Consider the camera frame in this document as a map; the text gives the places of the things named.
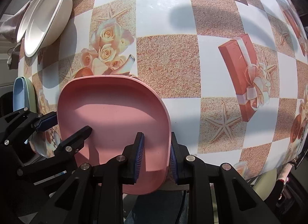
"black cable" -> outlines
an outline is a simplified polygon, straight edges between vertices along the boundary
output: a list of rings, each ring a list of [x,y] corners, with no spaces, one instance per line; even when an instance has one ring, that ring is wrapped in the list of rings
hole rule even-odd
[[[181,203],[181,206],[180,206],[179,213],[178,213],[178,215],[177,215],[177,219],[175,220],[175,223],[174,223],[174,224],[178,224],[179,221],[180,221],[181,214],[182,214],[183,207],[184,207],[184,203],[185,203],[185,197],[186,197],[186,190],[183,191],[182,203]]]

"gift box print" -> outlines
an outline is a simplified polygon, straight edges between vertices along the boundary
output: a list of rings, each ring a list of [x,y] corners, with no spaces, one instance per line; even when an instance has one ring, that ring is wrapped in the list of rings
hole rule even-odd
[[[243,121],[248,122],[261,106],[269,103],[269,73],[275,66],[258,61],[248,34],[241,34],[218,49],[232,79]]]

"rose print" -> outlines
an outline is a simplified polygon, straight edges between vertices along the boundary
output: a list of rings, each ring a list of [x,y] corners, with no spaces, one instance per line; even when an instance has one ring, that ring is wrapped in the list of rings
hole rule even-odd
[[[247,161],[240,161],[236,163],[233,167],[244,179],[249,178],[250,170],[247,167]]]
[[[106,44],[98,51],[98,57],[103,63],[110,62],[114,59],[116,50],[111,47],[111,44]]]
[[[121,56],[116,56],[112,62],[107,63],[107,66],[109,66],[109,68],[111,70],[116,70],[119,67],[123,66],[123,64],[126,62],[127,57],[125,57],[124,55]]]
[[[39,96],[38,97],[38,100],[39,100],[38,106],[39,106],[40,112],[45,115],[45,114],[51,112],[51,109],[50,109],[48,101],[45,98],[43,90],[41,89],[38,93],[39,93],[38,94],[38,96]]]
[[[92,67],[93,59],[98,57],[98,53],[95,49],[90,50],[84,48],[81,50],[81,54],[81,65],[88,68]]]
[[[93,60],[92,72],[94,75],[102,75],[108,70],[108,66],[104,64],[100,59],[96,58]]]
[[[134,39],[129,30],[123,29],[117,24],[116,19],[110,19],[102,22],[97,30],[93,32],[90,44],[97,52],[100,49],[104,49],[104,46],[108,44],[108,47],[115,50],[118,55],[132,44],[133,41]]]

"stacked plates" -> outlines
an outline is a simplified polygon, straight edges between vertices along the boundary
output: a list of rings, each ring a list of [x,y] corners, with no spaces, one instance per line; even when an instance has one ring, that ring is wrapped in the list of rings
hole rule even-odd
[[[25,54],[34,56],[63,32],[73,8],[72,0],[33,0],[17,32],[17,42],[25,35]]]

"tablecloth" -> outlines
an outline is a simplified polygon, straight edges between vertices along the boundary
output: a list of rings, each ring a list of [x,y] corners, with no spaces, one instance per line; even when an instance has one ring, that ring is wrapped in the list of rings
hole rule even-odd
[[[290,0],[73,0],[52,45],[33,58],[21,50],[18,75],[32,81],[44,114],[73,78],[138,77],[162,98],[190,154],[248,179],[302,149],[306,51]],[[59,127],[40,137],[32,148],[53,156]]]

